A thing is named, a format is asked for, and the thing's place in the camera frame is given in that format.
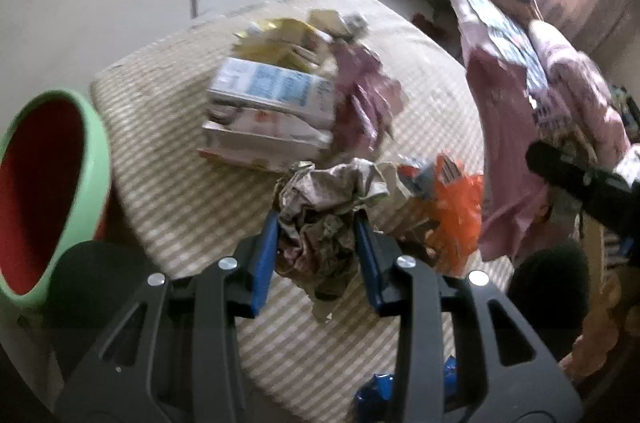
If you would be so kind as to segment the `red bin with green rim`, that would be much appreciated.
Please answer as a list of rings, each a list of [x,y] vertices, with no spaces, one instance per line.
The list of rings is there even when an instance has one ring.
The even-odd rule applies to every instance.
[[[106,128],[89,100],[51,90],[29,100],[1,139],[1,294],[38,310],[58,261],[103,235],[112,189]]]

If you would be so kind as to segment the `brown paper wad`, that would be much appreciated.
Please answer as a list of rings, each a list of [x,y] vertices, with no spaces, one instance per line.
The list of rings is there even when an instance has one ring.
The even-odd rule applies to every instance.
[[[312,302],[337,301],[358,271],[355,213],[391,194],[381,166],[366,159],[327,169],[294,163],[273,190],[280,230],[276,272]]]

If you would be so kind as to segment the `striped woven table mat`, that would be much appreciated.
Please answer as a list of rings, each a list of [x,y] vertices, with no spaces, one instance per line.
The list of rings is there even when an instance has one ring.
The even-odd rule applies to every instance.
[[[334,171],[307,163],[288,175],[253,171],[198,154],[206,91],[230,53],[235,32],[253,21],[306,17],[315,9],[366,18],[366,43],[406,93],[378,163]],[[90,87],[110,142],[119,202],[146,253],[167,275],[192,276],[232,253],[278,208],[285,232],[300,221],[320,243],[341,220],[333,200],[362,206],[371,225],[393,232],[419,212],[395,178],[402,158],[454,158],[477,174],[484,139],[462,65],[377,0],[282,0],[224,16],[138,50],[103,70]],[[304,422],[349,422],[358,388],[393,370],[399,322],[378,316],[359,276],[336,302],[322,306],[281,266],[267,304],[241,320],[242,370],[286,414]]]

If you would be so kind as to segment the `pink quilt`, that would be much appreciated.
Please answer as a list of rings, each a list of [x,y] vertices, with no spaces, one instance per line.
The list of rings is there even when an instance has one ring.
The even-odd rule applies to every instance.
[[[605,169],[614,169],[631,143],[600,69],[548,22],[533,20],[528,36],[550,86],[562,96],[598,162]]]

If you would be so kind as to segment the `pink wrapper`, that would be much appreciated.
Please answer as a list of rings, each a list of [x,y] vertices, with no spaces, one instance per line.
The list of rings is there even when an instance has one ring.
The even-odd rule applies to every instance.
[[[337,66],[332,151],[373,161],[405,108],[404,90],[367,46],[336,41],[331,52]]]

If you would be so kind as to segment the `blue white milk carton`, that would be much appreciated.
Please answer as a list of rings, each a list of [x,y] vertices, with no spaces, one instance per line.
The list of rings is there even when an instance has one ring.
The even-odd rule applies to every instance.
[[[227,58],[207,94],[212,102],[293,114],[317,130],[331,131],[335,120],[333,81],[260,62]]]

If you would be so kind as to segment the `white strawberry carton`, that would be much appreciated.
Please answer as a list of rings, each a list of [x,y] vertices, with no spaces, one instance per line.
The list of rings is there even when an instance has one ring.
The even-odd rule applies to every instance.
[[[333,142],[330,131],[267,109],[210,105],[202,124],[202,154],[229,164],[281,173],[297,161],[314,161]]]

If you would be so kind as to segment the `beige silver wrapper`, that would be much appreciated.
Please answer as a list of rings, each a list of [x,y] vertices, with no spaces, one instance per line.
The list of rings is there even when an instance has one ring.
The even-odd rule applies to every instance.
[[[308,24],[331,35],[334,40],[347,43],[357,42],[369,32],[369,24],[360,13],[342,14],[335,9],[312,10]]]

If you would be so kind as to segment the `orange plastic bag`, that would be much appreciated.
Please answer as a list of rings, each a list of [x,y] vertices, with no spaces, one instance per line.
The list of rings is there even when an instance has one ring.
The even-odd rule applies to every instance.
[[[433,190],[431,206],[437,226],[425,242],[435,252],[438,271],[461,277],[480,238],[484,176],[468,174],[463,164],[439,154]]]

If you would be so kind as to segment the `bed with plaid sheet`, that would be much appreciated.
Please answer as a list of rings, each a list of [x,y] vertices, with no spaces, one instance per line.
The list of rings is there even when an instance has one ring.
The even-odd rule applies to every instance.
[[[478,248],[484,261],[521,261],[570,238],[577,204],[530,172],[525,154],[542,140],[599,164],[562,96],[550,86],[528,26],[531,0],[450,0],[466,82],[482,124],[485,192]]]

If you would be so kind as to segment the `yellow crushed carton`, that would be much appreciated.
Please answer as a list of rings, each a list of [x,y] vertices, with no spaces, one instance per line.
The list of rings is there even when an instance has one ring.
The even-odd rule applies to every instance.
[[[235,33],[234,58],[305,73],[316,73],[332,56],[332,38],[292,18],[252,22]]]

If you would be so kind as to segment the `red slippers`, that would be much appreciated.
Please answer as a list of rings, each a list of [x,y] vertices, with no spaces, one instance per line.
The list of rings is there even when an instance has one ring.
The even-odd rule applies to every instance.
[[[445,29],[434,24],[433,21],[427,19],[421,13],[414,14],[411,18],[411,23],[438,44],[445,43],[449,39],[448,32]]]

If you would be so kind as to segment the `white wall socket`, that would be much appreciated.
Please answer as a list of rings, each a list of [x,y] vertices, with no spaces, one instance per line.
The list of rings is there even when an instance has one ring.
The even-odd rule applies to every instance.
[[[190,0],[190,15],[192,19],[198,19],[214,9],[214,0]]]

